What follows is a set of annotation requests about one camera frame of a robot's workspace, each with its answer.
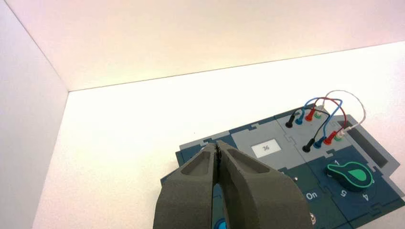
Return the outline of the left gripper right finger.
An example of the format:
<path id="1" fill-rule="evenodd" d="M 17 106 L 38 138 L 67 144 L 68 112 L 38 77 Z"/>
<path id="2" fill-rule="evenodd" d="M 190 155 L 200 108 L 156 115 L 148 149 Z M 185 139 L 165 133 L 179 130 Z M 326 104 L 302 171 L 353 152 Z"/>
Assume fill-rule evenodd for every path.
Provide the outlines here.
<path id="1" fill-rule="evenodd" d="M 227 228 L 313 228 L 309 205 L 291 177 L 223 141 L 217 148 Z"/>

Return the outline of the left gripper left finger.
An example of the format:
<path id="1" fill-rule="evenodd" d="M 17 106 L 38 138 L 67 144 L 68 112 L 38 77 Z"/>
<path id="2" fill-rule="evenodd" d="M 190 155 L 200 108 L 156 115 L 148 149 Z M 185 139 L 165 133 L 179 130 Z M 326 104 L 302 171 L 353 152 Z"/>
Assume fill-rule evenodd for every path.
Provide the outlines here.
<path id="1" fill-rule="evenodd" d="M 163 183 L 154 214 L 155 229 L 210 229 L 217 145 L 203 147 Z"/>

